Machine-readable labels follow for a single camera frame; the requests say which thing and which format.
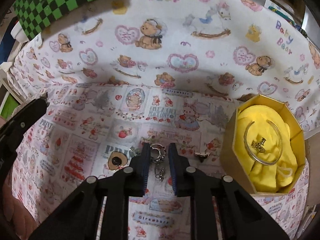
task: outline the ring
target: ring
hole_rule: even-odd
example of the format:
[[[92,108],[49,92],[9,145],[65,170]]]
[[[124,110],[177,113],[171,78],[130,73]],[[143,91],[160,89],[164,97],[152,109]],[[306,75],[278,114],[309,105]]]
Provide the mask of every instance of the ring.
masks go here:
[[[278,158],[277,158],[276,160],[274,160],[273,162],[266,162],[266,161],[264,161],[264,160],[262,160],[262,159],[259,159],[259,158],[257,157],[257,155],[254,154],[254,153],[250,150],[250,147],[249,147],[249,144],[248,144],[248,141],[247,141],[247,135],[248,135],[249,128],[254,124],[254,121],[252,121],[251,123],[249,123],[248,126],[247,126],[247,128],[246,128],[245,131],[244,131],[244,147],[245,147],[248,155],[251,157],[251,159],[253,159],[254,161],[257,161],[258,163],[261,163],[261,164],[263,164],[263,165],[272,166],[272,165],[274,165],[274,164],[276,164],[276,163],[278,162],[278,160],[280,159],[280,157],[281,157],[281,155],[282,155],[282,150],[283,150],[283,147],[282,147],[282,136],[281,136],[281,134],[280,134],[280,131],[279,131],[278,127],[276,127],[276,125],[275,125],[273,122],[267,120],[267,123],[272,126],[272,128],[276,131],[276,133],[277,133],[277,135],[278,135],[278,137],[279,137],[279,148],[280,148],[279,152],[280,152],[280,153],[279,153]],[[252,144],[251,144],[251,146],[254,146],[254,148],[256,148],[256,149],[259,150],[259,152],[263,153],[263,152],[264,152],[264,148],[263,148],[262,146],[263,146],[263,144],[264,144],[265,141],[266,141],[266,140],[265,140],[264,138],[262,138],[262,140],[261,140],[260,143],[259,143],[259,142],[256,143],[256,142],[253,141]]]
[[[163,160],[163,158],[164,158],[165,155],[166,155],[166,150],[165,150],[165,147],[164,147],[163,145],[161,145],[161,144],[159,144],[159,143],[154,143],[154,144],[151,145],[151,149],[152,149],[152,150],[157,150],[157,151],[159,152],[159,155],[158,155],[157,158],[155,158],[155,157],[153,157],[153,156],[151,155],[151,161],[152,161],[152,162],[157,163],[157,162]]]

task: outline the black plastic part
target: black plastic part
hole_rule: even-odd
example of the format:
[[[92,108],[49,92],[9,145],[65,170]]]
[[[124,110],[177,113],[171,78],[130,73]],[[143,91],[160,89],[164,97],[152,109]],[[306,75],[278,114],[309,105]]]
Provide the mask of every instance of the black plastic part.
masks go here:
[[[168,150],[172,184],[177,196],[190,196],[191,239],[217,240],[213,197],[218,206],[221,231],[225,240],[288,240],[288,235],[272,217],[233,179],[225,182],[189,166],[179,156],[175,144]]]
[[[178,155],[175,143],[169,144],[168,153],[174,194],[177,197],[191,196],[193,183],[185,179],[186,168],[190,166],[188,159]]]
[[[0,129],[0,236],[1,240],[19,239],[12,222],[3,215],[2,187],[17,157],[16,149],[23,140],[23,134],[47,111],[47,95],[27,104]]]
[[[127,240],[129,196],[142,197],[145,194],[150,149],[150,144],[144,143],[141,154],[132,158],[131,173],[126,173],[123,168],[111,177],[96,178],[92,184],[84,181],[32,233],[29,240],[95,240],[105,196],[107,202],[100,239]]]

